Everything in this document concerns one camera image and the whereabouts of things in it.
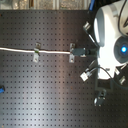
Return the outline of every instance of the metal mount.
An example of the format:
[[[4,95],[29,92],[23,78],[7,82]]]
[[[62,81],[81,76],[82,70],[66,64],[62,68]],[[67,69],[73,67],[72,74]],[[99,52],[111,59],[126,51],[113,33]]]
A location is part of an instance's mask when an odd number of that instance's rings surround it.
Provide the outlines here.
[[[97,98],[95,98],[95,100],[94,100],[94,105],[101,107],[101,105],[103,104],[103,102],[105,100],[106,94],[107,94],[107,91],[105,89],[103,89],[101,92],[99,92]]]
[[[36,43],[36,48],[34,48],[34,56],[33,56],[33,62],[38,63],[39,61],[39,49],[41,48],[40,43]]]
[[[75,56],[72,54],[72,51],[74,50],[74,48],[75,48],[75,44],[71,43],[70,44],[69,63],[74,63],[74,61],[75,61]]]

